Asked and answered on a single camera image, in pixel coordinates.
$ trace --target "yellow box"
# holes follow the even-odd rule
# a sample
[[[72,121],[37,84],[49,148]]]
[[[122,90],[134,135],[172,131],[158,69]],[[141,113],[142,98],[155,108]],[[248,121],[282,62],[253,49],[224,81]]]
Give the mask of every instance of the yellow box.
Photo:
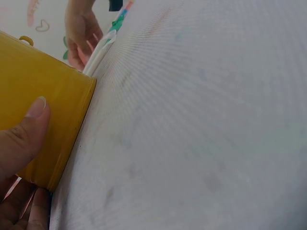
[[[94,93],[96,79],[3,32],[0,33],[0,130],[18,124],[38,96],[51,119],[39,155],[18,175],[53,192]]]

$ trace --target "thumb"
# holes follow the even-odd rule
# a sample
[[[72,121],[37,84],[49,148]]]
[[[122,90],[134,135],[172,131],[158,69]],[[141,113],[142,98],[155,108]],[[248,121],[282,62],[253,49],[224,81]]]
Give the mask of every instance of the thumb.
[[[0,182],[20,171],[38,154],[49,119],[46,99],[39,97],[18,125],[0,131]]]

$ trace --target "hand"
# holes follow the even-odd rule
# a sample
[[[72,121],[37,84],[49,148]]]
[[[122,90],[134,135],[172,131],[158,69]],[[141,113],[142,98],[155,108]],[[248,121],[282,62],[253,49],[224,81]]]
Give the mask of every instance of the hand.
[[[15,184],[14,174],[25,167],[42,147],[50,119],[45,98],[30,106],[20,124],[0,131],[0,229],[47,230],[50,194],[25,180]]]
[[[98,21],[92,10],[79,13],[68,8],[65,15],[65,27],[68,52],[75,62],[74,67],[83,70],[85,63],[79,56],[78,48],[88,61],[93,49],[103,36]]]

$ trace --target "white mesh fabric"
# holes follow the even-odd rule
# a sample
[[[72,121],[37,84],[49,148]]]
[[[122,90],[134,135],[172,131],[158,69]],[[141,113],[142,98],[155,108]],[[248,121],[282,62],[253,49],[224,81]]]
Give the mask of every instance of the white mesh fabric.
[[[306,22],[306,0],[137,0],[51,229],[307,228]]]

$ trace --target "fingernail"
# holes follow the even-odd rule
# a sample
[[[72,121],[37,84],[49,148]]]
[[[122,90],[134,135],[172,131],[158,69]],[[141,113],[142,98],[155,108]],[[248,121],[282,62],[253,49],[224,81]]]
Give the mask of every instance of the fingernail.
[[[42,115],[46,107],[46,98],[43,96],[38,97],[30,106],[25,116],[27,117],[39,117]]]

